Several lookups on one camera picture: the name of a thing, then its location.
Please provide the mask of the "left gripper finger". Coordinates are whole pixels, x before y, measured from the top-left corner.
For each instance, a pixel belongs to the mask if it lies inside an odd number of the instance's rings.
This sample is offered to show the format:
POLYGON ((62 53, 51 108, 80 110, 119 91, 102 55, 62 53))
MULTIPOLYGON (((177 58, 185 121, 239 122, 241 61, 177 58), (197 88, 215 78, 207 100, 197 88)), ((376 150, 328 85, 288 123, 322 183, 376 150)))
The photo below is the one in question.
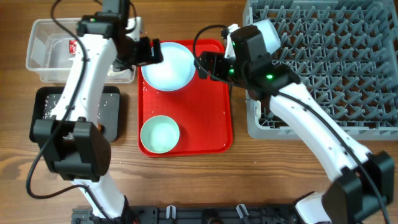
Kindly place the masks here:
POLYGON ((128 64, 128 63, 114 62, 113 63, 113 71, 114 72, 121 72, 124 70, 133 71, 137 67, 141 67, 142 65, 143 65, 143 63, 128 64))
POLYGON ((160 40, 154 39, 152 41, 152 63, 160 63, 163 61, 163 55, 160 47, 160 40))

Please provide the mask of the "large light blue plate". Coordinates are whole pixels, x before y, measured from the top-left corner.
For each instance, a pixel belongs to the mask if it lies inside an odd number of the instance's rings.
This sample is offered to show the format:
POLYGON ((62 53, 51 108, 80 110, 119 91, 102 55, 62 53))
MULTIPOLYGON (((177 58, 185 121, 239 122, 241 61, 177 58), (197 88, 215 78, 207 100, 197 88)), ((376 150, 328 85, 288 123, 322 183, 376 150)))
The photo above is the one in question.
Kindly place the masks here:
POLYGON ((184 45, 176 42, 160 44, 161 63, 141 67, 144 80, 156 90, 175 91, 186 86, 195 74, 194 57, 184 45))

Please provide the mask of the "light blue bowl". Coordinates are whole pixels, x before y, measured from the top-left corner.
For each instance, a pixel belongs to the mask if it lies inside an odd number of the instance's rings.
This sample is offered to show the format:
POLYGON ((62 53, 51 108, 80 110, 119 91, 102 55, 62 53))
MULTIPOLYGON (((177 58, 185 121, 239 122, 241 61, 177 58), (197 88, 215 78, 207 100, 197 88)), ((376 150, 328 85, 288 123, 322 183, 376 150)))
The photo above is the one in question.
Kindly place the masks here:
POLYGON ((255 22, 253 25, 261 31, 268 53, 273 54, 280 48, 280 37, 270 20, 255 22))

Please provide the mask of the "green bowl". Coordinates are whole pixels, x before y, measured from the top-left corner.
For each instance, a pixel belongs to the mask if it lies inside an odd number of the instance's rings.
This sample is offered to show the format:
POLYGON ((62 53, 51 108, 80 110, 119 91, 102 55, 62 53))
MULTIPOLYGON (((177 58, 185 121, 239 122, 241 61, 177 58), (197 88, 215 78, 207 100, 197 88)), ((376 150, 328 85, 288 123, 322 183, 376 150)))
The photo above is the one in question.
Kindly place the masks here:
POLYGON ((140 131, 140 140, 145 149, 154 154, 171 151, 179 142, 180 128, 174 119, 157 115, 149 118, 140 131))

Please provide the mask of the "pile of rice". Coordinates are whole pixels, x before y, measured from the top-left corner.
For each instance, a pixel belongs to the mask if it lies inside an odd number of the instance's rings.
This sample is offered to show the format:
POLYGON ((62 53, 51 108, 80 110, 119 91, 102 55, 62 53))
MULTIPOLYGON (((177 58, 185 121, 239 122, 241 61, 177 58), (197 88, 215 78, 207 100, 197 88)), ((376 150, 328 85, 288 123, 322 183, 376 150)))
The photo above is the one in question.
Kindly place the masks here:
MULTIPOLYGON (((56 107, 61 94, 48 94, 44 99, 42 119, 49 119, 56 107)), ((118 98, 113 93, 103 93, 98 103, 97 120, 101 125, 101 133, 113 142, 118 137, 118 98)))

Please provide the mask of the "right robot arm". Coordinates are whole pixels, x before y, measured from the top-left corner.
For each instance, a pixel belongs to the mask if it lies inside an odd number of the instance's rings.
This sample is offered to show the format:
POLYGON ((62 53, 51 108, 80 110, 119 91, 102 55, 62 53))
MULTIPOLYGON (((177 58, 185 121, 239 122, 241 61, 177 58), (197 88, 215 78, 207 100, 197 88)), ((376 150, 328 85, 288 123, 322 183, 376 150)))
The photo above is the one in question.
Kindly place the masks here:
POLYGON ((271 56, 281 43, 271 22, 221 26, 221 35, 226 52, 194 55, 199 77, 244 88, 252 99, 268 104, 313 152, 331 181, 325 192, 312 192, 293 204, 294 219, 361 223, 381 212, 389 223, 386 207, 394 198, 392 157, 386 152, 373 154, 349 136, 289 66, 272 63, 271 56))

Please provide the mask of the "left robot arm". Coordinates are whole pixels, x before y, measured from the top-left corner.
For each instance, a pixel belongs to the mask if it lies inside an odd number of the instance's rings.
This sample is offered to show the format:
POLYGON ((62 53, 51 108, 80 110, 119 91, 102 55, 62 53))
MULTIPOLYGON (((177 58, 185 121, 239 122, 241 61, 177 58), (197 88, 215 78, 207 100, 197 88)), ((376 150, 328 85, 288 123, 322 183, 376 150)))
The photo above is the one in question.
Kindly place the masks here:
POLYGON ((50 172, 80 189, 95 223, 138 223, 127 198, 109 173, 111 146, 101 132, 98 109, 110 68, 120 72, 163 60, 159 39, 141 37, 131 1, 103 1, 71 33, 77 48, 62 95, 49 119, 38 119, 33 134, 50 172))

